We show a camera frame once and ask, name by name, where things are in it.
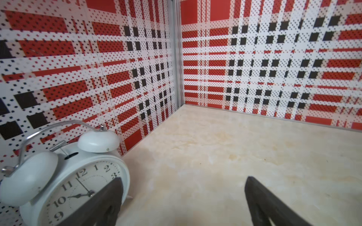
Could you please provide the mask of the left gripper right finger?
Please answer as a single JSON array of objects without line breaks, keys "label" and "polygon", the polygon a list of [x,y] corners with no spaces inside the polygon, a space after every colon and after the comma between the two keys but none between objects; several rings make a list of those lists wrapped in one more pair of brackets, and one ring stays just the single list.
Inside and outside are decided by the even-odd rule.
[{"label": "left gripper right finger", "polygon": [[254,226],[310,225],[256,178],[252,176],[247,178],[244,191]]}]

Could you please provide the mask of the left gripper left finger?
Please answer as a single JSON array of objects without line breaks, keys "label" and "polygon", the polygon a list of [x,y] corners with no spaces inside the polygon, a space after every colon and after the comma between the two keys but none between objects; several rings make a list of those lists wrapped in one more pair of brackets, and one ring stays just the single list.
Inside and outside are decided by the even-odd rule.
[{"label": "left gripper left finger", "polygon": [[89,199],[67,216],[59,226],[114,226],[123,198],[123,181],[116,177],[97,193],[84,194]]}]

